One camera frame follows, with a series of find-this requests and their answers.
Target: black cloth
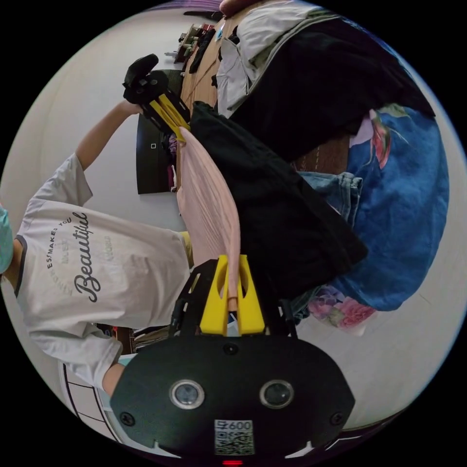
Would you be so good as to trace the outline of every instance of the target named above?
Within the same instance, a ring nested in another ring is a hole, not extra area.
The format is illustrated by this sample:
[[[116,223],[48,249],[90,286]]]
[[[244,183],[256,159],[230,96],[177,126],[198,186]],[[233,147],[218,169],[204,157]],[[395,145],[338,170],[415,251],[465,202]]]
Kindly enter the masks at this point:
[[[201,60],[204,57],[206,49],[208,48],[209,43],[214,37],[216,30],[214,28],[210,29],[201,39],[201,43],[196,51],[195,58],[193,59],[190,69],[188,70],[189,73],[196,73],[198,71],[199,65]]]
[[[356,134],[369,110],[392,103],[434,116],[394,55],[332,19],[290,38],[231,119],[292,162],[338,133]]]
[[[280,298],[325,284],[367,255],[341,216],[238,124],[195,102],[190,127],[232,193],[242,253],[267,273]]]

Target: sticker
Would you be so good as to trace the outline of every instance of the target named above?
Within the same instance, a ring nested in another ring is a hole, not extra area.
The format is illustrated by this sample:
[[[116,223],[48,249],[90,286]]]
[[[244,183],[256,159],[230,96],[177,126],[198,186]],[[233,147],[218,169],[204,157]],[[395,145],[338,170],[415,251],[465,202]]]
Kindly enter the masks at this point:
[[[251,420],[214,420],[215,454],[249,456],[254,454]]]

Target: pink cloth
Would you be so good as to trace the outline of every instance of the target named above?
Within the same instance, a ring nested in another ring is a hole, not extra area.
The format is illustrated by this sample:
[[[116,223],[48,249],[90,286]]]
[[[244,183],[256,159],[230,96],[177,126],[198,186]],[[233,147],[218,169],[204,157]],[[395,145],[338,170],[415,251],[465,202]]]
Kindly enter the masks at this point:
[[[240,222],[232,194],[201,143],[180,128],[180,214],[190,234],[195,266],[226,254],[229,262],[229,310],[236,310],[240,259]]]

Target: pile of clothes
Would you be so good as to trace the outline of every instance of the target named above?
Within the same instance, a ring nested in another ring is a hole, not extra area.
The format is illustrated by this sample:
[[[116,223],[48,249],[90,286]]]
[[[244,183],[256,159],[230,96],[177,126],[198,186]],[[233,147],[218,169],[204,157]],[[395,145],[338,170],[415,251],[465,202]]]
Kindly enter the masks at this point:
[[[217,111],[191,132],[235,201],[241,250],[296,323],[361,335],[422,284],[446,224],[434,112],[389,47],[320,7],[251,10],[222,40]]]

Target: white shirt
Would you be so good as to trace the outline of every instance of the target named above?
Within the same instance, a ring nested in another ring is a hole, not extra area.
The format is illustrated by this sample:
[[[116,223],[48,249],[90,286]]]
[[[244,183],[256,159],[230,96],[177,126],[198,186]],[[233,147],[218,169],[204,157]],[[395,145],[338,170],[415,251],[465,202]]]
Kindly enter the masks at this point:
[[[102,389],[122,346],[92,323],[169,324],[189,265],[179,233],[82,207],[91,197],[73,154],[28,204],[15,294],[32,340]]]

